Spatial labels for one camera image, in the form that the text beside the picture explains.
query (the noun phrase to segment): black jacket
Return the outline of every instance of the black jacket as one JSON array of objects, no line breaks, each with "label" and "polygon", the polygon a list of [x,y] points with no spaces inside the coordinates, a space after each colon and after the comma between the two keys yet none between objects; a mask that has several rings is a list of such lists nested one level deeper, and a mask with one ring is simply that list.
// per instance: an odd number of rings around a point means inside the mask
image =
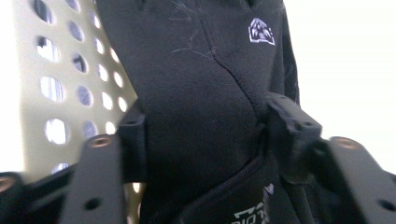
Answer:
[{"label": "black jacket", "polygon": [[97,4],[147,115],[141,223],[300,223],[265,147],[266,93],[299,101],[282,0]]}]

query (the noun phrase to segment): white background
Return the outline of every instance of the white background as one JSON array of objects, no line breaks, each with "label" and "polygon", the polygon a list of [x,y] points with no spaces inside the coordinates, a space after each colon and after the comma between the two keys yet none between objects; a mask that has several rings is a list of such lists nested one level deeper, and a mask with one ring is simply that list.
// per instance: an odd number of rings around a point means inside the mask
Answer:
[{"label": "white background", "polygon": [[284,0],[303,110],[396,174],[396,5]]}]

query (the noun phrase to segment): metal screw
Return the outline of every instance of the metal screw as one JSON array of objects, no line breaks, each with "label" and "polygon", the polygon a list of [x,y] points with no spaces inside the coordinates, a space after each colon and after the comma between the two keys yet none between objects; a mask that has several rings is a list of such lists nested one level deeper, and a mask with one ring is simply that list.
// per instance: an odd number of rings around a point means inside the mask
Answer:
[{"label": "metal screw", "polygon": [[0,193],[11,188],[15,183],[15,178],[11,176],[0,177]]},{"label": "metal screw", "polygon": [[336,138],[335,142],[341,147],[349,148],[349,149],[358,149],[361,147],[359,143],[343,137]]},{"label": "metal screw", "polygon": [[109,137],[100,137],[91,140],[91,147],[105,147],[111,143],[111,139]]}]

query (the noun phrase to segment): black mount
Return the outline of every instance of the black mount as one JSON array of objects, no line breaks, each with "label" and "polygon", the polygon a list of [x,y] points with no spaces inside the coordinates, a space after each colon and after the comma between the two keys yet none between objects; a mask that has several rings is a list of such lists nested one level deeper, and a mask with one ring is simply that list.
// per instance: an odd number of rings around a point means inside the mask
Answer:
[{"label": "black mount", "polygon": [[[336,195],[343,209],[329,223],[396,223],[396,180],[361,144],[325,141],[289,98],[269,93],[267,101],[268,146],[290,193],[315,182]],[[55,175],[24,185],[19,174],[0,173],[0,224],[126,223],[123,184],[148,177],[145,136],[145,116],[135,113],[116,134],[88,140],[79,163]]]}]

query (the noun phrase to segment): round hole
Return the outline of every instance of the round hole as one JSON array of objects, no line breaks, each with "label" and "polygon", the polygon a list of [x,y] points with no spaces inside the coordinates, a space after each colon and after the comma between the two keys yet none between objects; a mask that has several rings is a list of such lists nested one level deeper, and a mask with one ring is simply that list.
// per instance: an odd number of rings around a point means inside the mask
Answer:
[{"label": "round hole", "polygon": [[4,192],[10,189],[15,184],[15,178],[11,176],[1,176],[0,177],[0,192]]},{"label": "round hole", "polygon": [[98,134],[96,126],[91,121],[85,121],[82,125],[82,132],[85,138],[92,138]]},{"label": "round hole", "polygon": [[79,86],[77,89],[77,96],[79,102],[82,103],[83,105],[90,106],[92,104],[92,95],[87,88],[83,86]]},{"label": "round hole", "polygon": [[35,8],[35,13],[42,21],[53,24],[52,13],[43,1],[35,0],[33,2],[33,7]]},{"label": "round hole", "polygon": [[73,21],[70,21],[68,23],[69,27],[69,32],[70,34],[78,41],[82,41],[84,39],[84,34],[81,31],[81,28],[77,24],[75,24]]},{"label": "round hole", "polygon": [[396,211],[396,206],[393,203],[390,203],[386,200],[379,200],[378,203],[379,205],[381,205],[382,208],[387,209],[390,212]]},{"label": "round hole", "polygon": [[96,16],[96,13],[95,13],[94,11],[91,11],[91,12],[90,12],[90,19],[91,19],[92,24],[93,24],[96,28],[99,29],[99,28],[101,27],[99,18]]},{"label": "round hole", "polygon": [[114,51],[114,49],[110,49],[110,54],[114,61],[116,61],[116,63],[120,62],[119,56],[117,56],[117,53],[116,51]]},{"label": "round hole", "polygon": [[79,11],[79,4],[77,0],[66,0],[66,3],[75,11]]},{"label": "round hole", "polygon": [[102,201],[99,198],[93,198],[93,199],[88,200],[84,204],[84,208],[87,211],[91,211],[91,210],[98,208],[101,204],[102,204]]},{"label": "round hole", "polygon": [[108,72],[101,64],[98,65],[98,74],[103,81],[108,81]]},{"label": "round hole", "polygon": [[52,174],[56,174],[56,173],[58,173],[58,172],[60,172],[60,171],[62,171],[64,169],[66,169],[67,167],[69,167],[69,164],[67,164],[67,163],[59,163],[57,166],[55,166],[52,169],[51,173]]},{"label": "round hole", "polygon": [[118,72],[114,72],[114,80],[116,81],[119,87],[123,87],[123,79],[122,76]]},{"label": "round hole", "polygon": [[95,46],[96,46],[96,50],[100,54],[104,54],[105,53],[105,47],[103,47],[102,42],[98,38],[95,38]]},{"label": "round hole", "polygon": [[112,122],[106,122],[106,133],[114,134],[116,132],[116,127]]},{"label": "round hole", "polygon": [[128,108],[126,101],[122,97],[119,97],[119,107],[122,110],[122,112],[125,112],[126,109]]},{"label": "round hole", "polygon": [[60,119],[50,119],[47,121],[44,130],[47,139],[54,144],[65,144],[68,139],[68,131],[64,122]]},{"label": "round hole", "polygon": [[59,51],[52,43],[52,41],[48,40],[46,37],[40,36],[37,41],[37,53],[45,58],[50,60],[51,62],[59,61]]},{"label": "round hole", "polygon": [[108,110],[113,108],[113,100],[111,100],[111,97],[105,92],[102,92],[102,103],[103,106]]},{"label": "round hole", "polygon": [[140,183],[133,183],[134,187],[134,192],[139,193],[140,192]]},{"label": "round hole", "polygon": [[64,89],[61,83],[53,77],[42,77],[40,89],[47,99],[58,103],[64,100]]},{"label": "round hole", "polygon": [[85,73],[87,72],[87,64],[85,63],[84,58],[81,55],[75,53],[73,55],[73,64],[77,68],[78,71]]}]

